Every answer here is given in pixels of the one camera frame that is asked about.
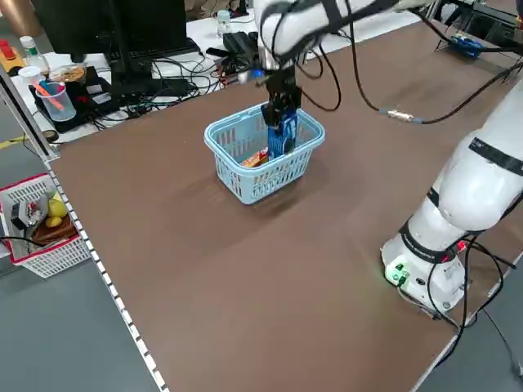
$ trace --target keyboard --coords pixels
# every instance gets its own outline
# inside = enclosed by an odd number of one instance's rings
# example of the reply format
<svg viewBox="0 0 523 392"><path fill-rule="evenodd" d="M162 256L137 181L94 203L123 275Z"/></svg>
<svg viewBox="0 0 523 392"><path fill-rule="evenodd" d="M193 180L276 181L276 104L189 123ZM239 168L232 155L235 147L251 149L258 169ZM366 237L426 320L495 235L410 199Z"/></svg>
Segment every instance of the keyboard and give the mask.
<svg viewBox="0 0 523 392"><path fill-rule="evenodd" d="M154 60L162 57L184 55L185 53L191 53L194 51L200 51L199 46L192 39L187 38L186 44L182 47L167 47L167 48L151 48L143 51L129 51L131 59L143 59L143 60ZM110 53L111 61L120 60L120 52L113 51Z"/></svg>

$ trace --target orange straw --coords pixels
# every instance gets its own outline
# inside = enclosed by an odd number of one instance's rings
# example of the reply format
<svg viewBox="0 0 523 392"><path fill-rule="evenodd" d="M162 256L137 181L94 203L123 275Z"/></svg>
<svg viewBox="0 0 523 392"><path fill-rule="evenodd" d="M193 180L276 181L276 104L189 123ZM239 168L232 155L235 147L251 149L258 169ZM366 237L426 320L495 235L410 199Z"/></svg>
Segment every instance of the orange straw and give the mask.
<svg viewBox="0 0 523 392"><path fill-rule="evenodd" d="M38 92L43 95L43 96L51 96L51 94L49 94L47 92L47 90L45 88L43 88L42 86L40 86L39 84L37 83L33 83L33 87L36 88L38 90ZM62 111L64 110L64 106L58 102L57 100L55 100L54 98L49 98L49 101L55 106L55 108L57 108L59 111Z"/></svg>

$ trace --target white basket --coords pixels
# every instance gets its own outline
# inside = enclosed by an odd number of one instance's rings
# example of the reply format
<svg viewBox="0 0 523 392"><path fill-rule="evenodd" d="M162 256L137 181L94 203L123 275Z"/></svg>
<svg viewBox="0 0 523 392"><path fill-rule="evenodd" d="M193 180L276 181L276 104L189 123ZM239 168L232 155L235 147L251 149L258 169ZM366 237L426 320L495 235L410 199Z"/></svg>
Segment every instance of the white basket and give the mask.
<svg viewBox="0 0 523 392"><path fill-rule="evenodd" d="M22 200L36 202L47 189L54 188L51 177L43 173L0 189L0 217L5 235L23 237L23 233L11 223L11 208L15 203ZM11 251L12 264L21 265L41 278L49 278L90 257L78 234L30 254L26 241L9 240L6 244Z"/></svg>

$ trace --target gray floor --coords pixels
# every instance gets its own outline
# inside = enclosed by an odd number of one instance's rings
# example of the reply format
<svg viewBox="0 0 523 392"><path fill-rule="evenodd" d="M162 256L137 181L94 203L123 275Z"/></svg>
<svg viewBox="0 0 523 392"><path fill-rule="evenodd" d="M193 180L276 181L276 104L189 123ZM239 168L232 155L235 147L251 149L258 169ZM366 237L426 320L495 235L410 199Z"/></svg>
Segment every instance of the gray floor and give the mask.
<svg viewBox="0 0 523 392"><path fill-rule="evenodd" d="M7 34L0 22L0 38ZM4 104L0 104L0 123L0 140L20 135ZM0 186L44 172L43 165L22 145L0 150L0 160ZM494 251L503 254L503 249ZM7 260L0 260L2 390L158 390L92 262L47 281L24 269L7 267ZM522 295L523 276L516 272L509 276L490 311L523 359ZM510 373L507 351L484 315L467 330L452 359L419 389L444 390L523 391L523 384Z"/></svg>

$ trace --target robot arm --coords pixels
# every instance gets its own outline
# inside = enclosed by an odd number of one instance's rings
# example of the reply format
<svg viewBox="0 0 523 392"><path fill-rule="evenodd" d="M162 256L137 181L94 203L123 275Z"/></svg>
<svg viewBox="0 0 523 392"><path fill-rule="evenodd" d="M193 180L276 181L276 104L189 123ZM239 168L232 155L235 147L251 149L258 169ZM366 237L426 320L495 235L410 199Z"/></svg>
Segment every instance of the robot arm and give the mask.
<svg viewBox="0 0 523 392"><path fill-rule="evenodd" d="M336 32L351 21L392 9L403 11L431 0L255 0L259 46L280 63L299 57L321 36Z"/></svg>
<svg viewBox="0 0 523 392"><path fill-rule="evenodd" d="M269 128L285 134L284 125L293 120L301 98L289 65L323 35L385 10L429 2L255 0L261 60L272 74L267 83L270 99L262 107ZM523 12L523 0L516 2ZM422 206L383 245L386 278L426 310L445 312L463 296L467 285L459 241L496 225L523 198L522 101L523 81L480 130L459 143Z"/></svg>

